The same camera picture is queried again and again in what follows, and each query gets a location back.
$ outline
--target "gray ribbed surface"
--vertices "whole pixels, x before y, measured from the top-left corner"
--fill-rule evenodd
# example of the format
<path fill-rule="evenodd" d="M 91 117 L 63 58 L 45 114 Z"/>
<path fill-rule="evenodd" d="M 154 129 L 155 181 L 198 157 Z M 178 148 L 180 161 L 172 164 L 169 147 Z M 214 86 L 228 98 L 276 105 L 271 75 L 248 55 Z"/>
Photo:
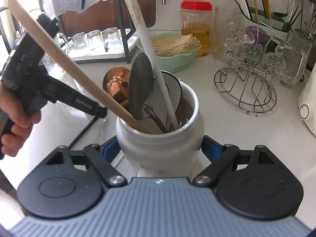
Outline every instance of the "gray ribbed surface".
<path fill-rule="evenodd" d="M 304 237 L 310 230 L 294 217 L 257 222 L 224 209 L 207 188 L 186 178 L 135 178 L 111 189 L 99 205 L 74 219 L 27 217 L 10 232 L 16 237 Z"/>

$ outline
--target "brown cutting board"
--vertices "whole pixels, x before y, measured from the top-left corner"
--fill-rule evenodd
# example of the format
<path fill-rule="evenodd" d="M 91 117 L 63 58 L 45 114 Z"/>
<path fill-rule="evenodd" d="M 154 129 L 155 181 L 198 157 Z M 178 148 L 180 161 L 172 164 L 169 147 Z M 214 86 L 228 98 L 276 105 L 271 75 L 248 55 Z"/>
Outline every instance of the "brown cutting board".
<path fill-rule="evenodd" d="M 156 1 L 137 0 L 144 16 L 147 27 L 151 27 L 156 21 Z M 124 0 L 121 0 L 124 26 L 129 28 L 128 10 Z M 78 14 L 75 11 L 66 11 L 61 15 L 67 36 L 99 29 L 100 31 L 109 27 L 118 27 L 118 20 L 114 0 L 102 1 L 92 5 Z"/>

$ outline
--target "white kitchen appliance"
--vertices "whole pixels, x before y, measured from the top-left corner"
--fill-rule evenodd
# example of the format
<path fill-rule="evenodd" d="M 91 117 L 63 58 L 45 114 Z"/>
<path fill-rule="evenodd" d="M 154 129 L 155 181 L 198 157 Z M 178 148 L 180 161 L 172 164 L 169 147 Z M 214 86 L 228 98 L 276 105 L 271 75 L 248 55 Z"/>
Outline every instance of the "white kitchen appliance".
<path fill-rule="evenodd" d="M 298 98 L 299 116 L 316 136 L 316 64 L 309 80 Z"/>

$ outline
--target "red lid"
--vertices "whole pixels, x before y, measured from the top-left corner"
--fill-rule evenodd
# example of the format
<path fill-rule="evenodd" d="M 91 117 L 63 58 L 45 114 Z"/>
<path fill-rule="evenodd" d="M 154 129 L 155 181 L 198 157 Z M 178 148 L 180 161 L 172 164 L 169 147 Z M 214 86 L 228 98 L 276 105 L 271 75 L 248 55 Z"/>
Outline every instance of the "red lid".
<path fill-rule="evenodd" d="M 211 11 L 213 6 L 208 1 L 183 0 L 181 3 L 181 9 L 193 11 Z"/>

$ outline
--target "finger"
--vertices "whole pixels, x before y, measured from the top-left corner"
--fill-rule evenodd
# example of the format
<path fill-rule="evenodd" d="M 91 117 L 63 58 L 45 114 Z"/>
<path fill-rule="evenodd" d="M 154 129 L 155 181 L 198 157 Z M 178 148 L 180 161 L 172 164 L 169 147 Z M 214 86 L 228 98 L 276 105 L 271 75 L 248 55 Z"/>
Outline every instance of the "finger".
<path fill-rule="evenodd" d="M 10 157 L 15 157 L 15 156 L 18 154 L 18 151 L 16 151 L 16 150 L 11 150 L 10 148 L 8 148 L 8 147 L 6 147 L 6 146 L 3 146 L 3 147 L 1 148 L 1 151 L 2 151 L 3 154 L 6 154 L 6 155 L 8 155 L 8 156 L 10 156 Z"/>
<path fill-rule="evenodd" d="M 18 151 L 22 148 L 25 140 L 21 137 L 13 134 L 4 134 L 1 137 L 1 142 L 3 146 L 8 147 L 11 150 Z"/>
<path fill-rule="evenodd" d="M 31 123 L 32 124 L 37 124 L 40 122 L 42 115 L 40 111 L 34 111 L 31 113 L 31 115 L 29 116 L 29 118 L 31 119 Z"/>
<path fill-rule="evenodd" d="M 22 103 L 0 83 L 0 109 L 7 113 L 10 119 L 21 127 L 28 128 L 30 119 L 23 111 Z"/>
<path fill-rule="evenodd" d="M 26 140 L 30 136 L 32 129 L 33 129 L 33 124 L 31 124 L 28 128 L 23 128 L 23 127 L 18 126 L 17 124 L 14 124 L 12 126 L 11 132 L 14 135 L 17 135 L 21 137 L 22 139 Z"/>

